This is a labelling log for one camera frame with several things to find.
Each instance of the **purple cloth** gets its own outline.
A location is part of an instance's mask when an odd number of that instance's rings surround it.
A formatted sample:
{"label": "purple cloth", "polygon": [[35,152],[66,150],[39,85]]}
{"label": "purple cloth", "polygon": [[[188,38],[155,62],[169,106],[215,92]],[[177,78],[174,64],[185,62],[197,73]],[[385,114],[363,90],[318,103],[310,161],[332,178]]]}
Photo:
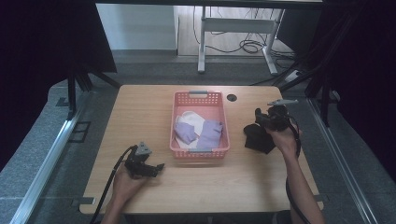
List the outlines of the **purple cloth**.
{"label": "purple cloth", "polygon": [[222,124],[217,120],[205,120],[201,136],[198,139],[198,148],[217,148],[221,138]]}
{"label": "purple cloth", "polygon": [[194,132],[194,126],[185,122],[177,122],[175,132],[181,141],[188,145],[197,138]]}

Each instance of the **pink basket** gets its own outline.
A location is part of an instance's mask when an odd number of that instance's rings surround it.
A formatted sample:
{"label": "pink basket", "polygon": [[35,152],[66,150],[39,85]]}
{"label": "pink basket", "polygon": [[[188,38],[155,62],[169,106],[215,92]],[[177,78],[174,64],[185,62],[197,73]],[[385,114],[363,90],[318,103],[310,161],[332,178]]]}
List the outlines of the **pink basket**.
{"label": "pink basket", "polygon": [[[175,93],[170,148],[176,158],[224,158],[230,149],[230,139],[222,100],[220,91],[177,91]],[[181,116],[186,111],[193,111],[204,119],[218,120],[222,123],[218,148],[180,148],[174,128],[177,116]]]}

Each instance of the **metal frame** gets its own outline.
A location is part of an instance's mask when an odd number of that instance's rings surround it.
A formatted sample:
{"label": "metal frame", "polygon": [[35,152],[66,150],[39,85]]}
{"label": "metal frame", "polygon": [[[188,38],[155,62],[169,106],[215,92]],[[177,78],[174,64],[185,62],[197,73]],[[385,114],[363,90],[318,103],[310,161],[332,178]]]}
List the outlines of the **metal frame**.
{"label": "metal frame", "polygon": [[50,178],[53,168],[56,165],[56,162],[60,158],[62,152],[64,151],[64,146],[67,143],[67,140],[70,134],[73,132],[73,129],[78,121],[80,115],[82,114],[85,105],[89,101],[90,93],[84,92],[81,94],[78,100],[78,109],[75,116],[72,119],[67,119],[64,122],[63,127],[58,133],[54,143],[52,144],[49,153],[44,159],[43,164],[35,176],[31,186],[27,190],[23,200],[18,207],[14,217],[11,219],[10,223],[26,223],[35,208],[35,205],[41,195],[41,192],[47,181]]}
{"label": "metal frame", "polygon": [[265,61],[272,76],[277,76],[278,72],[271,57],[271,48],[274,44],[280,20],[284,9],[280,9],[279,15],[274,21],[270,20],[248,20],[248,19],[223,19],[207,18],[205,7],[202,7],[201,17],[201,43],[198,50],[198,72],[205,71],[205,32],[231,32],[231,33],[259,33],[269,34],[268,45],[262,49]]}
{"label": "metal frame", "polygon": [[320,131],[323,134],[323,137],[325,138],[327,145],[329,146],[330,152],[334,157],[334,161],[341,173],[341,176],[344,178],[344,181],[346,182],[346,186],[349,190],[349,193],[351,194],[353,201],[355,202],[359,212],[361,213],[361,217],[364,223],[367,224],[378,223],[375,218],[375,214],[373,213],[373,210],[371,208],[371,205],[367,201],[366,196],[363,193],[363,190],[361,189],[354,175],[350,171],[349,166],[347,165],[347,161],[340,150],[340,147],[338,146],[337,142],[332,136],[332,131],[330,130],[330,128],[326,126],[326,124],[321,119],[318,106],[310,98],[307,98],[307,102],[320,128]]}

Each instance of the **dark background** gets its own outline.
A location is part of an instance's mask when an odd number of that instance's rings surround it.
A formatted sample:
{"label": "dark background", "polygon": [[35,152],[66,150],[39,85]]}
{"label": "dark background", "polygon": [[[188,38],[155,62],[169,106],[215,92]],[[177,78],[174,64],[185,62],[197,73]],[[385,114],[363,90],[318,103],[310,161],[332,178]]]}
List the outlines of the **dark background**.
{"label": "dark background", "polygon": [[94,3],[6,1],[0,6],[1,169],[21,144],[55,83],[85,63],[116,72]]}
{"label": "dark background", "polygon": [[[332,60],[331,87],[341,96],[340,113],[396,180],[396,7],[390,1],[361,2],[362,11]],[[314,44],[339,18],[334,10],[322,13]]]}

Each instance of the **desk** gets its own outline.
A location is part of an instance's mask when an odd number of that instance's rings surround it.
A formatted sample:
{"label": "desk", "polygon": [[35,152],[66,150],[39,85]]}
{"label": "desk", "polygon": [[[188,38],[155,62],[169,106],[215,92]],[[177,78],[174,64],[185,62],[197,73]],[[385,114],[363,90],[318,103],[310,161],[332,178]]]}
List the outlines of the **desk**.
{"label": "desk", "polygon": [[[224,159],[175,159],[169,148],[175,91],[222,91],[231,148]],[[226,99],[237,97],[235,102]],[[245,148],[243,129],[254,122],[254,110],[281,98],[276,87],[242,86],[122,86],[108,121],[84,197],[95,204],[82,204],[92,214],[111,170],[122,152],[144,141],[153,151],[147,164],[165,163],[125,206],[128,214],[274,212],[290,209],[285,191],[286,167],[279,150],[268,155]],[[300,164],[315,195],[318,189],[304,153]],[[111,196],[106,196],[101,213]]]}

